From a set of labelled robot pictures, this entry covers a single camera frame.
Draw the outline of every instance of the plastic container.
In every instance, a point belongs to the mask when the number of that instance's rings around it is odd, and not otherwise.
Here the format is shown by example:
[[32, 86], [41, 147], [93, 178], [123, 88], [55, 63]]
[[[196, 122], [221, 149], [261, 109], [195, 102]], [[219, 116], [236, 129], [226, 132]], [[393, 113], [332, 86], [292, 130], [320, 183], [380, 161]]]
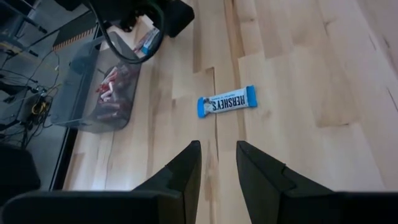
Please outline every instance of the plastic container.
[[[137, 57], [115, 32], [109, 36], [123, 55]], [[130, 120], [140, 70], [141, 65], [120, 61], [103, 38], [85, 44], [54, 99], [51, 122], [91, 133], [122, 129]]]

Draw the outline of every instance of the floor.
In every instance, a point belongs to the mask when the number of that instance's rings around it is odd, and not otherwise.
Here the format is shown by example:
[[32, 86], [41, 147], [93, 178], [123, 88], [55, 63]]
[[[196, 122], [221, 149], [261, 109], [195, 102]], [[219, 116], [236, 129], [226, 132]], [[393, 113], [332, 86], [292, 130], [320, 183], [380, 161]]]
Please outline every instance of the floor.
[[[131, 190], [194, 139], [197, 223], [250, 223], [237, 140], [332, 190], [398, 189], [397, 74], [357, 1], [187, 2], [196, 18], [142, 66], [129, 124], [79, 132], [65, 190]], [[247, 85], [257, 108], [197, 118], [198, 97]]]
[[[70, 20], [76, 18], [80, 14], [87, 11], [87, 8], [80, 6], [73, 12], [68, 12], [55, 1], [37, 1], [35, 10], [31, 11], [29, 17], [34, 21], [45, 27], [49, 32], [59, 28]], [[21, 29], [23, 36], [19, 39], [24, 45], [29, 45], [43, 36], [43, 33], [39, 32], [33, 26], [26, 24]], [[37, 45], [32, 47], [32, 50], [38, 53], [39, 57], [35, 58], [29, 54], [22, 54], [18, 57], [7, 61], [4, 64], [3, 69], [17, 72], [26, 76], [31, 76], [34, 70], [39, 66], [39, 63], [48, 54], [51, 49], [58, 32], [54, 33], [47, 39], [39, 42]], [[69, 61], [73, 58], [76, 50], [80, 47], [82, 42], [86, 40], [80, 40], [75, 45], [71, 45], [68, 48], [62, 49], [58, 52], [60, 56], [60, 75], [57, 80], [57, 84], [62, 82], [63, 77], [68, 71]], [[4, 61], [4, 54], [1, 54], [0, 63]], [[51, 53], [45, 58], [43, 63], [38, 67], [36, 74], [32, 77], [37, 80], [40, 85], [52, 86], [56, 71], [55, 67], [58, 65], [57, 57], [54, 53]], [[15, 77], [10, 73], [6, 73], [8, 77]], [[25, 79], [19, 79], [22, 84], [26, 83]], [[7, 95], [3, 92], [0, 93], [0, 98], [4, 99]], [[0, 102], [0, 114], [2, 110], [6, 109], [8, 105]], [[16, 133], [20, 130], [20, 127], [15, 126], [14, 128], [8, 129], [7, 133]], [[27, 149], [32, 153], [37, 172], [42, 182], [41, 189], [48, 190], [53, 179], [55, 167], [57, 165], [58, 157], [60, 154], [61, 146], [65, 135], [65, 128], [60, 126], [52, 126], [51, 128], [44, 129], [41, 134], [35, 138], [32, 138]], [[11, 144], [19, 145], [19, 141], [22, 139], [22, 135], [13, 136]]]

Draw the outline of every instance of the candy bar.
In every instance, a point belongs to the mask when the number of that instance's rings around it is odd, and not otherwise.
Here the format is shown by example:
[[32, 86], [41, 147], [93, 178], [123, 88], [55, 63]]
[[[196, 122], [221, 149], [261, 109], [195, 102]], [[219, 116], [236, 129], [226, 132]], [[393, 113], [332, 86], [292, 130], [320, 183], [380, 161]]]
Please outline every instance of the candy bar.
[[198, 99], [198, 117], [204, 118], [209, 113], [221, 113], [240, 108], [257, 107], [254, 85], [240, 90]]

